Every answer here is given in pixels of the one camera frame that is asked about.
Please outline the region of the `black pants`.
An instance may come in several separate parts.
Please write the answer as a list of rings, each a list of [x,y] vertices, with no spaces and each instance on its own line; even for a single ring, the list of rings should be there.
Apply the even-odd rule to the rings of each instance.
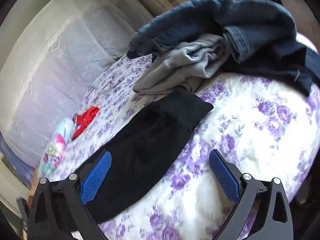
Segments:
[[[95,198],[86,204],[98,224],[139,201],[165,175],[190,140],[198,123],[213,109],[193,94],[172,92],[139,111],[108,143],[77,170],[108,151],[111,168]]]

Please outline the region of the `blue patterned cloth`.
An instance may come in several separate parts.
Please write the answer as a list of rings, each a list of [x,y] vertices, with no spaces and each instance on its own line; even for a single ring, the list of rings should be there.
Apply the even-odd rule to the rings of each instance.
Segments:
[[[14,175],[17,176],[27,187],[31,186],[33,181],[34,168],[22,161],[5,142],[1,134],[1,153],[4,154],[9,167]]]

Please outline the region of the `folded colourful floral quilt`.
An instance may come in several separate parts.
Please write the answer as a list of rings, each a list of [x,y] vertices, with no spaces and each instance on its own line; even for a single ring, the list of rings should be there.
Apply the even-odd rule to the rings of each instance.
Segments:
[[[58,167],[63,158],[67,143],[71,139],[74,130],[74,122],[71,118],[62,119],[54,131],[41,158],[37,177],[48,178]]]

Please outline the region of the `purple floral bed sheet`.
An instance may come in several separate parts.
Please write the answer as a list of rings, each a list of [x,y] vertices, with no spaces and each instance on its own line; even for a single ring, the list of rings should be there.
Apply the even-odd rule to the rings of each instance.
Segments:
[[[51,181],[65,179],[158,96],[138,95],[135,81],[151,57],[122,57],[93,83],[80,111],[100,111],[70,142]],[[101,224],[109,239],[211,239],[233,207],[209,164],[219,150],[227,161],[255,179],[280,178],[292,200],[319,149],[319,88],[303,96],[278,81],[221,73],[198,96],[213,110],[196,127],[168,173],[138,203]]]

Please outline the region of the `red folded garment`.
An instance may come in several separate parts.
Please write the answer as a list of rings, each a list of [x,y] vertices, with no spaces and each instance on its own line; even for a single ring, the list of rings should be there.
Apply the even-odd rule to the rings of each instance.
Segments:
[[[71,136],[72,140],[76,139],[87,128],[99,111],[99,107],[92,106],[84,113],[76,115],[75,129]]]

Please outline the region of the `grey folded garment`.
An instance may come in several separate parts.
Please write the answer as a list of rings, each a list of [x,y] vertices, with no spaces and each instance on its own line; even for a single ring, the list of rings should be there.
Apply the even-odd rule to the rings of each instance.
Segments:
[[[203,34],[193,42],[182,42],[158,57],[135,82],[133,91],[140,94],[169,94],[179,89],[194,93],[228,60],[231,53],[225,39]]]

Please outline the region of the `blue denim jeans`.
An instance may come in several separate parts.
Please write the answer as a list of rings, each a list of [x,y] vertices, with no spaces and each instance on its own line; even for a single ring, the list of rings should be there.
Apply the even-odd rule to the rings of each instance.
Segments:
[[[221,35],[233,57],[224,72],[283,81],[304,95],[319,84],[319,55],[296,40],[293,16],[271,0],[189,0],[142,26],[127,56],[162,56],[202,34]]]

